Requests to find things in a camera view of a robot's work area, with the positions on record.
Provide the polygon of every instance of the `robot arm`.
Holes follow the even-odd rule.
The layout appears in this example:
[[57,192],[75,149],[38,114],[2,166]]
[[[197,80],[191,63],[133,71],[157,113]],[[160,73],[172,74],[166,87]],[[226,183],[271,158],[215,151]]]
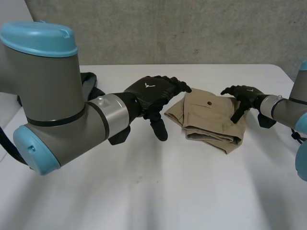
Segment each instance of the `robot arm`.
[[[173,96],[191,91],[176,78],[145,77],[124,92],[84,102],[78,49],[70,28],[6,23],[0,39],[0,92],[20,96],[28,121],[13,134],[17,160],[40,175],[107,139],[111,144],[124,142],[130,123],[139,116],[150,119],[156,136],[166,140],[159,112]],[[12,150],[5,138],[1,140]]]
[[[254,87],[232,86],[221,94],[231,94],[241,103],[232,121],[236,123],[247,109],[259,111],[258,121],[261,127],[270,128],[279,122],[298,132],[307,134],[307,61],[300,67],[289,99],[282,96],[266,95]],[[295,167],[298,175],[307,181],[307,141],[296,154]]]

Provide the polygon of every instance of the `black cable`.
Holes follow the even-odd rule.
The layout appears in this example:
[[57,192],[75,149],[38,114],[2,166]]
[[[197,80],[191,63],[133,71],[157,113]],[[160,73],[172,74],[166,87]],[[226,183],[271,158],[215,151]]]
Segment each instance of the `black cable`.
[[292,135],[291,135],[292,138],[294,140],[297,140],[298,143],[302,144],[305,140],[307,140],[307,138],[303,138],[303,137],[301,137],[301,135],[299,135],[298,132],[295,132],[294,129],[291,129],[291,131],[292,131]]
[[11,143],[11,141],[5,135],[1,127],[0,127],[0,144],[7,151],[7,153],[10,154],[15,160],[27,165],[27,163],[24,161],[24,159],[18,152],[17,148],[13,145],[13,143]]

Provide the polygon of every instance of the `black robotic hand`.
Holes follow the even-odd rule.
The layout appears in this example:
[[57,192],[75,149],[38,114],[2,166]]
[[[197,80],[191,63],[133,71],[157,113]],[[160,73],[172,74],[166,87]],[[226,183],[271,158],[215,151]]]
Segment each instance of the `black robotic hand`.
[[230,94],[234,96],[238,101],[240,101],[239,108],[235,111],[234,115],[231,117],[233,123],[237,123],[239,119],[244,115],[245,111],[254,108],[258,109],[258,121],[259,125],[264,128],[272,127],[276,121],[266,117],[260,112],[260,105],[264,98],[268,95],[265,95],[263,92],[258,90],[255,87],[250,86],[231,86],[226,88],[221,92],[221,95]]
[[175,77],[147,76],[132,84],[124,92],[135,95],[141,106],[139,116],[149,119],[158,139],[166,141],[167,131],[160,111],[174,96],[181,92],[192,92],[192,90],[185,82]]

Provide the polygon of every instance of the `black band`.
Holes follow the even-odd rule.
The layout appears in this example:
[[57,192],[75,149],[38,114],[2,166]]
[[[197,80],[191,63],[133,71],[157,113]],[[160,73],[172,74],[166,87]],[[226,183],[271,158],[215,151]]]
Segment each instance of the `black band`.
[[85,113],[85,106],[79,113],[64,119],[54,120],[54,121],[36,121],[27,117],[27,121],[34,126],[42,126],[42,127],[62,126],[78,120],[80,117],[84,115],[84,113]]
[[304,102],[304,101],[301,101],[301,100],[298,100],[298,99],[294,99],[294,98],[292,98],[292,97],[289,97],[289,101],[295,102],[295,103],[299,103],[299,104],[305,104],[305,105],[307,105],[307,102]]
[[285,98],[280,99],[278,102],[276,102],[275,105],[273,105],[272,110],[271,110],[271,117],[272,117],[273,119],[274,119],[273,114],[274,114],[274,110],[275,110],[276,106],[279,104],[279,102],[282,102],[282,101],[284,101],[284,100],[286,100],[286,99],[285,99]]
[[92,108],[94,108],[94,109],[98,112],[98,114],[100,115],[101,120],[102,120],[102,122],[104,123],[105,130],[106,130],[106,137],[105,137],[104,141],[107,140],[108,137],[109,137],[109,134],[110,134],[110,128],[109,128],[109,123],[108,123],[107,120],[106,120],[106,116],[105,116],[104,113],[101,111],[101,109],[100,109],[96,104],[94,104],[93,102],[86,102],[86,103],[87,103],[88,105],[90,105]]

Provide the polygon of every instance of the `logo on robotic hand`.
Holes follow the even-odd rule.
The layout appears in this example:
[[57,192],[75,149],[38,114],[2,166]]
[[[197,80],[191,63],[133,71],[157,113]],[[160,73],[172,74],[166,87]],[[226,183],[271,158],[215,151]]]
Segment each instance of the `logo on robotic hand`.
[[148,88],[148,87],[154,87],[155,85],[147,85],[147,83],[145,83],[145,88]]

